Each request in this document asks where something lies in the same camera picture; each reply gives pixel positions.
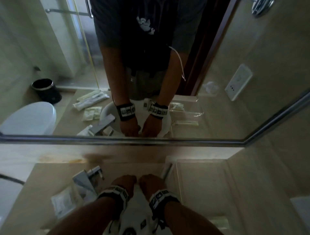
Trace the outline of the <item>person's right hand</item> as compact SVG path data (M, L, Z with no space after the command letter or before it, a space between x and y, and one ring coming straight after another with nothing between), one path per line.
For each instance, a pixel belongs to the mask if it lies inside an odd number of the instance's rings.
M138 183L147 201L149 201L151 196L158 190L167 188L164 180L153 174L141 176Z

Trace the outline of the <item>person's left hand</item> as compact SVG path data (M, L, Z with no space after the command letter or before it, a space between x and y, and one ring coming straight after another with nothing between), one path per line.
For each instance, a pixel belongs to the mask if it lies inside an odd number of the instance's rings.
M137 177L135 175L123 175L116 178L111 185L117 185L124 188L129 197L133 197L134 185L137 183Z

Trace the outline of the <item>white printed cloth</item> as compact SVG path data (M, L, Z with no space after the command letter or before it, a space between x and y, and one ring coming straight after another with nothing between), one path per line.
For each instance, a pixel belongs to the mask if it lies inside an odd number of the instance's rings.
M135 184L134 195L119 220L111 221L103 235L172 235L168 229L161 229L152 219L149 207L140 186Z

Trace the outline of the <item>person's right forearm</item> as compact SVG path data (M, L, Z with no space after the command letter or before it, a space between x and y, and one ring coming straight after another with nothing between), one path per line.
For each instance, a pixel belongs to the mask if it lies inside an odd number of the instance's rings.
M164 217L173 235L224 235L205 217L179 202L168 202Z

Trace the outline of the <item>person's left forearm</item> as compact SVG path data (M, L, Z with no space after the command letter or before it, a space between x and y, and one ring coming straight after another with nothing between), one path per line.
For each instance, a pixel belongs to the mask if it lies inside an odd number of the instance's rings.
M103 235L110 221L119 217L121 206L115 198L101 197L66 216L47 235Z

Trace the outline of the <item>black marker wrist band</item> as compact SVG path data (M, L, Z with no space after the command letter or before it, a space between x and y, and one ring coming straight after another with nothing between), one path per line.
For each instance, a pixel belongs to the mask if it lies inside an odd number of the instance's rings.
M161 216L164 213L164 207L168 202L178 202L178 198L175 194L167 189L158 190L152 194L149 199L149 206L152 210L153 216Z
M118 185L111 185L108 188L104 189L97 197L97 199L109 197L115 200L117 210L119 214L122 214L128 205L130 200L127 190Z

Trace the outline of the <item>chrome square faucet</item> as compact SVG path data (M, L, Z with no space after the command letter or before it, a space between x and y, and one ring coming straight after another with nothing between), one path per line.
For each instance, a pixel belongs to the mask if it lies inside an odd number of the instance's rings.
M88 171L82 170L74 175L72 179L76 185L96 195L102 192L105 180L100 166L96 166Z

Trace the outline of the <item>white plastic sachet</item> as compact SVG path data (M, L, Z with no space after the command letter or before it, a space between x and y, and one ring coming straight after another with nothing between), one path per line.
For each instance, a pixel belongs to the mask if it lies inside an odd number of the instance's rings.
M51 197L55 216L58 220L64 218L83 205L83 200L76 186L71 185Z

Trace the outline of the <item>pale green sachet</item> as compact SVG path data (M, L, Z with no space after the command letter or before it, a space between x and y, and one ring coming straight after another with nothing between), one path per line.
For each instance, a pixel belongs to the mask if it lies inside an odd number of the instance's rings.
M225 216L216 216L209 217L208 220L215 225L219 230L229 230L230 225L227 217Z

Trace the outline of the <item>black trash bin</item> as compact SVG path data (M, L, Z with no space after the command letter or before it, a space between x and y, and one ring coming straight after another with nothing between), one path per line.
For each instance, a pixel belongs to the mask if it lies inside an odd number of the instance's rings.
M51 79L39 79L31 84L31 88L36 92L39 98L52 105L59 103L62 100L60 91L56 88Z

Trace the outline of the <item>white wall socket panel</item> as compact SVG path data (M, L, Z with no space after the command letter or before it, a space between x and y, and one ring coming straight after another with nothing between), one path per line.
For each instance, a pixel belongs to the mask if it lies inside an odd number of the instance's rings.
M236 70L230 82L225 88L225 92L231 101L234 101L251 80L253 72L245 64L241 64Z

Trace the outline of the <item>wall mirror with metal frame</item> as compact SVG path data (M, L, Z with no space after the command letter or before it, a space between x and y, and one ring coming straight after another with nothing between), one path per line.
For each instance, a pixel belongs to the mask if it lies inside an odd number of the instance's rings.
M310 102L310 0L0 0L0 143L215 146ZM241 64L253 72L231 101ZM32 82L48 78L57 104Z

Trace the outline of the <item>round chrome wall fixture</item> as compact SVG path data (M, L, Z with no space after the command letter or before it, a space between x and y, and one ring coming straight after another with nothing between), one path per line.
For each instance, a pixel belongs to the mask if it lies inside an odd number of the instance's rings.
M275 0L251 0L253 2L251 13L255 18L266 14L273 6Z

